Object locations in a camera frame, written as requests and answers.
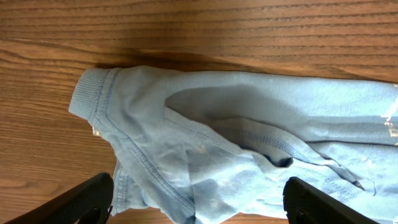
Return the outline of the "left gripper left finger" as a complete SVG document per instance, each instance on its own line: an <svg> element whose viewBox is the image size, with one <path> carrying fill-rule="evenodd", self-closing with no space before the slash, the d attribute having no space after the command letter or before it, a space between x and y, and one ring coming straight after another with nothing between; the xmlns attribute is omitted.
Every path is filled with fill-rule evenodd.
<svg viewBox="0 0 398 224"><path fill-rule="evenodd" d="M114 182L101 172L6 224L105 224L113 209Z"/></svg>

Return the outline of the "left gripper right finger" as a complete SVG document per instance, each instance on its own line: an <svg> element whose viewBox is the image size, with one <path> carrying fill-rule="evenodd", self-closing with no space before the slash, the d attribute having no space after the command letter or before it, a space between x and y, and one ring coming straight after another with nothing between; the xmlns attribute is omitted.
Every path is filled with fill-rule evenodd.
<svg viewBox="0 0 398 224"><path fill-rule="evenodd" d="M298 177L286 182L283 203L289 224L377 224Z"/></svg>

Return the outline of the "light blue printed t-shirt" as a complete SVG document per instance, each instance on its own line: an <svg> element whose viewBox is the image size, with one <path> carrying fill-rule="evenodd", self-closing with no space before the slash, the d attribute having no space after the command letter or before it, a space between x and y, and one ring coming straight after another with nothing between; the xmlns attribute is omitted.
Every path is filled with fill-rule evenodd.
<svg viewBox="0 0 398 224"><path fill-rule="evenodd" d="M114 149L113 214L284 218L284 185L298 177L379 223L397 217L395 84L95 68L69 110Z"/></svg>

